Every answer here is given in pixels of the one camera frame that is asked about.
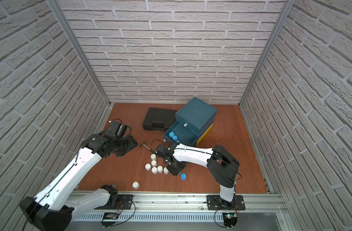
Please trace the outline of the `teal drawer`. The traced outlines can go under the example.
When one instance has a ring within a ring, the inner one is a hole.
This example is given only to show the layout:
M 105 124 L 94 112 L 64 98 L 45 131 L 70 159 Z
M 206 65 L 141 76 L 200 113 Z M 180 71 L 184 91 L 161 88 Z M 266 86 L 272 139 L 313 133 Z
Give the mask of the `teal drawer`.
M 177 121 L 163 134 L 163 138 L 166 140 L 166 142 L 174 142 L 172 137 L 169 135 L 170 132 L 173 132 L 174 135 L 177 136 L 178 140 L 184 145 L 197 145 L 198 135 Z

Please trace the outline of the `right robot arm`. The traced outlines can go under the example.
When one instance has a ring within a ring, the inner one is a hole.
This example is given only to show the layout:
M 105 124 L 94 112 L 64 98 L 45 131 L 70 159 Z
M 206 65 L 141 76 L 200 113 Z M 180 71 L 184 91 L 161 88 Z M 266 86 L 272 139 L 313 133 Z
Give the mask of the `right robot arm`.
M 235 185 L 240 163 L 221 145 L 203 149 L 174 142 L 168 147 L 159 145 L 156 155 L 167 163 L 168 171 L 174 176 L 182 172 L 186 163 L 207 168 L 220 185 L 219 201 L 222 206 L 231 208 L 235 205 Z

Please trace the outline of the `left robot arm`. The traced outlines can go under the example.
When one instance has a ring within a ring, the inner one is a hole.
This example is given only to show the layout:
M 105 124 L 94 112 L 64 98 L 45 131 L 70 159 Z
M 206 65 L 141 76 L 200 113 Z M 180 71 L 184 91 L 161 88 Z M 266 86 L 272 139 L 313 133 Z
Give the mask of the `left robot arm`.
M 110 154 L 122 157 L 137 147 L 133 136 L 104 136 L 93 134 L 82 142 L 77 155 L 66 168 L 34 197 L 24 198 L 19 207 L 26 222 L 41 231 L 63 231 L 79 216 L 99 207 L 124 209 L 118 191 L 112 185 L 78 199 L 68 200 L 69 195 L 86 174 Z

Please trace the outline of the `teal drawer cabinet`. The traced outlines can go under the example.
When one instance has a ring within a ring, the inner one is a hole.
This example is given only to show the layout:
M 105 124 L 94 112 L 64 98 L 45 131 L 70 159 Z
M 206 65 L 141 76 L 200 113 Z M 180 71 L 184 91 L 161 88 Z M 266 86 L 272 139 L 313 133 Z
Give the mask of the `teal drawer cabinet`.
M 176 121 L 198 135 L 198 140 L 214 123 L 217 109 L 194 97 L 175 114 Z

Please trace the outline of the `small claw hammer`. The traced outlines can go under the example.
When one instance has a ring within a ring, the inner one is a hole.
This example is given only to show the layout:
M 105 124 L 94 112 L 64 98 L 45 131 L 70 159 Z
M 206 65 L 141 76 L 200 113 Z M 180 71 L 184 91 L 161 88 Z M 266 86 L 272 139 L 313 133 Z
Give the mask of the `small claw hammer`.
M 140 143 L 140 147 L 144 146 L 146 149 L 148 149 L 152 154 L 156 154 L 156 151 L 154 151 L 153 149 L 149 148 L 147 145 L 146 145 L 146 140 L 143 140 L 141 143 Z

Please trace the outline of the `black plastic tool case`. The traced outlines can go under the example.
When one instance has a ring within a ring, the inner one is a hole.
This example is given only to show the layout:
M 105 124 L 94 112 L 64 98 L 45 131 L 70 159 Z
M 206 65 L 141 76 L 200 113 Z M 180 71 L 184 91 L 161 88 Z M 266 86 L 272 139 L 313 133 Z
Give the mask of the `black plastic tool case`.
M 142 127 L 146 131 L 167 131 L 176 121 L 176 110 L 165 108 L 148 109 Z

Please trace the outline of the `left controller board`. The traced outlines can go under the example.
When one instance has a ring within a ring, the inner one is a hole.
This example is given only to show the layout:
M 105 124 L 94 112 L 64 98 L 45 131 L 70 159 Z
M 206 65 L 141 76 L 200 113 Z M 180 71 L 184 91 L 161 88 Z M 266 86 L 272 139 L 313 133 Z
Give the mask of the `left controller board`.
M 104 213 L 102 218 L 102 225 L 105 227 L 112 226 L 118 220 L 119 214 L 118 213 Z

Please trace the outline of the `controller board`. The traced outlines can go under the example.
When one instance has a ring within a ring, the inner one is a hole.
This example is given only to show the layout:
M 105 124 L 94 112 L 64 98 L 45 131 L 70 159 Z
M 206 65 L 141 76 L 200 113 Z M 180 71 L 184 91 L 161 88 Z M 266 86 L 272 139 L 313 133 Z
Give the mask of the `controller board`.
M 102 225 L 105 227 L 112 226 L 118 220 L 119 214 L 118 213 L 104 213 L 102 218 Z
M 238 221 L 238 215 L 236 213 L 222 213 L 223 227 L 229 229 L 234 228 Z

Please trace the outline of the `right controller board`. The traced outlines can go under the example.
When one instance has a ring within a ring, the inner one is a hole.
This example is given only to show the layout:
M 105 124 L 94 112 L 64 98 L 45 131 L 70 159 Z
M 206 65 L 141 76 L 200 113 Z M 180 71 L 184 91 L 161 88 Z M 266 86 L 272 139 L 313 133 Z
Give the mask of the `right controller board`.
M 223 227 L 229 229 L 234 228 L 238 221 L 238 215 L 236 213 L 222 213 Z

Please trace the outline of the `aluminium front rail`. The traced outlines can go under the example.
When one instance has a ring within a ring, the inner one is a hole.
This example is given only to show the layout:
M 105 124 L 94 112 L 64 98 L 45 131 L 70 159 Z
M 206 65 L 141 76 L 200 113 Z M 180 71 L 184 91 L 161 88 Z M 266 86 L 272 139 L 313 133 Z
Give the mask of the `aluminium front rail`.
M 119 191 L 119 195 L 130 194 L 138 212 L 214 212 L 217 208 L 210 206 L 208 195 L 218 197 L 217 193 L 168 193 L 168 192 L 131 192 Z M 258 193 L 236 194 L 237 208 L 242 212 L 252 213 L 286 213 L 288 212 L 281 195 Z

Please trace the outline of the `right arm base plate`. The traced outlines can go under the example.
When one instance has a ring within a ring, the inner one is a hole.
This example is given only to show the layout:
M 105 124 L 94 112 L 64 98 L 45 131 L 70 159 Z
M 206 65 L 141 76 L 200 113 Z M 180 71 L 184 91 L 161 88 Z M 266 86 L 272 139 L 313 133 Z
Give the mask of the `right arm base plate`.
M 245 210 L 245 202 L 242 195 L 235 195 L 231 202 L 223 200 L 220 195 L 207 195 L 208 210 Z

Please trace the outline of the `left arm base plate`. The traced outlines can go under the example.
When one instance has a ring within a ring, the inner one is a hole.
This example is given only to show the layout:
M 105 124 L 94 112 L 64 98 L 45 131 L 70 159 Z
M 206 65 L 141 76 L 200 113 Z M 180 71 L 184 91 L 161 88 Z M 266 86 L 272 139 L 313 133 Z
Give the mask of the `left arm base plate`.
M 104 209 L 123 209 L 130 210 L 132 208 L 133 194 L 116 194 L 111 195 L 108 203 L 103 206 Z

